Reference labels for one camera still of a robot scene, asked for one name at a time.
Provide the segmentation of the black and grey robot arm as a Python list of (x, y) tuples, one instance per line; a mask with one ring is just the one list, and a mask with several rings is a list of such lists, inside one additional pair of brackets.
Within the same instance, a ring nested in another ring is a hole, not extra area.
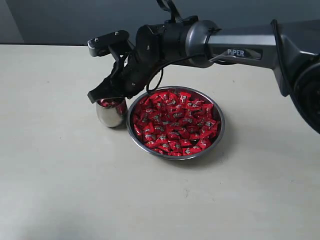
[(280, 93), (290, 96), (305, 122), (320, 130), (319, 20), (221, 29), (196, 16), (182, 22), (143, 25), (129, 42), (124, 30), (88, 41), (93, 57), (112, 55), (109, 76), (88, 92), (101, 99), (132, 98), (147, 89), (153, 77), (169, 65), (208, 68), (213, 64), (271, 69)]

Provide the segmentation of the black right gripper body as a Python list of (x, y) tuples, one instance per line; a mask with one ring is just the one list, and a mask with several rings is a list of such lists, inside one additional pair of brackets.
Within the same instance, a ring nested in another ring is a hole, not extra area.
[(137, 52), (124, 55), (113, 64), (111, 86), (114, 91), (126, 98), (140, 93), (160, 72), (160, 66), (140, 58)]

